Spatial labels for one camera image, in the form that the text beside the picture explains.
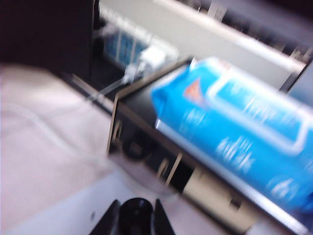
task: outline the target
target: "white cable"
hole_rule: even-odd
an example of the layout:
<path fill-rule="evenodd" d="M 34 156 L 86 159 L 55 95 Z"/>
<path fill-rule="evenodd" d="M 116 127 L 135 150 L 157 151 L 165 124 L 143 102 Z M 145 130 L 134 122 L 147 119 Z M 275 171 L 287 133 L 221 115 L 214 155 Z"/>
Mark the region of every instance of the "white cable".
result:
<path fill-rule="evenodd" d="M 160 197 L 168 197 L 168 196 L 174 196 L 174 193 L 164 193 L 164 192 L 158 192 L 154 189 L 149 188 L 146 185 L 143 185 L 141 182 L 137 181 L 133 176 L 131 176 L 125 169 L 120 167 L 115 162 L 111 161 L 108 157 L 104 157 L 105 153 L 101 154 L 100 156 L 97 156 L 93 153 L 88 153 L 82 149 L 79 149 L 78 147 L 72 146 L 70 143 L 68 143 L 67 140 L 65 140 L 63 137 L 58 135 L 53 129 L 49 127 L 49 125 L 36 113 L 33 111 L 26 109 L 20 105 L 13 104 L 13 103 L 6 103 L 2 106 L 1 111 L 7 111 L 15 113 L 19 116 L 22 116 L 33 123 L 35 123 L 57 146 L 65 150 L 69 154 L 73 154 L 75 156 L 80 157 L 82 160 L 85 160 L 87 162 L 91 162 L 97 165 L 103 165 L 103 166 L 109 166 L 117 171 L 119 171 L 123 177 L 122 179 L 127 179 L 131 186 L 133 188 L 140 188 L 140 190 L 148 190 L 152 193 L 158 194 Z"/>

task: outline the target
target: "plastic packaging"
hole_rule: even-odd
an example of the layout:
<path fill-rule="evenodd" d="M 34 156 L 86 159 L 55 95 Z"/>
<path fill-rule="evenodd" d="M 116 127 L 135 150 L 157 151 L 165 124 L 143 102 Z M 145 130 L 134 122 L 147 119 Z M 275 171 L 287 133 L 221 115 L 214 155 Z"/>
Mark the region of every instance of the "plastic packaging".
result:
<path fill-rule="evenodd" d="M 281 207 L 313 213 L 313 112 L 208 58 L 152 100 L 164 123 Z"/>

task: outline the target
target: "wet wipes package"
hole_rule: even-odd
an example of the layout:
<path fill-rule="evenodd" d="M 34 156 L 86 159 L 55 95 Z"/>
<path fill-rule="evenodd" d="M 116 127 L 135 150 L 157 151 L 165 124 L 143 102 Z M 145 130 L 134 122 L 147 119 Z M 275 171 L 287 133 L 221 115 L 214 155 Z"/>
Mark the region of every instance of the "wet wipes package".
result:
<path fill-rule="evenodd" d="M 214 57 L 151 96 L 158 118 L 208 158 L 282 208 L 313 214 L 309 107 Z"/>

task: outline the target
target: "beige panel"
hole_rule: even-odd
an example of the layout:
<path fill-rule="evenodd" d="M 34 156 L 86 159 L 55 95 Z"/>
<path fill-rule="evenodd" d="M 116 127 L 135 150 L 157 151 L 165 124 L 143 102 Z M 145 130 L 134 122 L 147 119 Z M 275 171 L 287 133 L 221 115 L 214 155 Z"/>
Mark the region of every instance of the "beige panel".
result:
<path fill-rule="evenodd" d="M 198 169 L 193 172 L 183 193 L 240 233 L 248 230 L 258 218 L 258 212 L 251 204 L 243 201 L 239 208 L 233 205 L 231 200 L 235 195 L 231 189 L 215 176 Z"/>

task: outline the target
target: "white wall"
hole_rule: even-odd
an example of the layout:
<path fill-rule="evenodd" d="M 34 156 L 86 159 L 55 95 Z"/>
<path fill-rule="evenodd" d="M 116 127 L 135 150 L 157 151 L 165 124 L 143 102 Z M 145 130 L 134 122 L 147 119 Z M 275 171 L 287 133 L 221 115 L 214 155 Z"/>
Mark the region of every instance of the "white wall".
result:
<path fill-rule="evenodd" d="M 174 0 L 103 0 L 102 4 L 172 43 L 182 54 L 220 57 L 276 88 L 304 67 Z"/>

